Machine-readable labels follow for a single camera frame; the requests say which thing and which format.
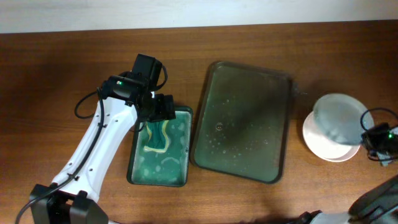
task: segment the yellow trim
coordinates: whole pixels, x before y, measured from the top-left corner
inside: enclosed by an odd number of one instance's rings
[[[169,148],[169,145],[170,145],[170,139],[169,139],[168,135],[166,134],[166,125],[168,122],[169,121],[166,120],[163,122],[163,125],[162,125],[162,134],[163,134],[163,137],[166,139],[166,145],[165,145],[164,149],[155,149],[152,147],[144,146],[144,151],[146,151],[146,152],[152,151],[152,152],[157,152],[157,153],[165,153],[167,151],[167,149]],[[147,131],[148,131],[149,140],[150,140],[152,137],[152,131],[148,128],[148,125],[147,125]]]

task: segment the white arm segment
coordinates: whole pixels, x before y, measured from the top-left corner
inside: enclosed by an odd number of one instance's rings
[[[123,100],[108,97],[103,100],[104,103],[104,126],[101,134],[93,148],[85,165],[78,173],[78,180],[72,180],[69,184],[60,190],[73,195],[77,195],[79,191],[87,192],[87,198],[95,202],[100,199],[100,191],[106,171],[118,150],[118,147],[130,130],[136,123],[137,111],[133,106],[127,106]],[[61,184],[68,178],[68,174],[72,174],[79,166],[84,158],[88,148],[93,142],[93,138],[98,129],[98,123],[101,121],[101,108],[98,102],[94,118],[88,127],[86,134],[80,141],[75,153],[62,171],[55,176],[53,183]]]

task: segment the wooden table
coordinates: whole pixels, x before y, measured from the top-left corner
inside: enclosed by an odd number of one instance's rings
[[[332,163],[303,143],[304,117],[317,98],[346,93],[368,108],[398,111],[398,21],[276,24],[188,29],[102,30],[0,35],[0,222],[12,223],[34,185],[50,184],[90,121],[74,117],[77,101],[143,53],[166,65],[161,92],[199,113],[208,66],[228,60],[292,74],[298,95],[282,180],[275,185],[190,164],[182,188],[126,180],[133,133],[105,177],[99,205],[123,223],[237,223],[347,211],[363,193],[397,174],[361,149]],[[88,100],[81,113],[96,106]],[[387,114],[378,121],[393,122]],[[30,211],[22,223],[30,223]]]

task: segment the white wall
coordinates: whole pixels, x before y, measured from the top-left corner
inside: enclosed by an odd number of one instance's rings
[[[398,19],[398,0],[0,0],[0,33]]]

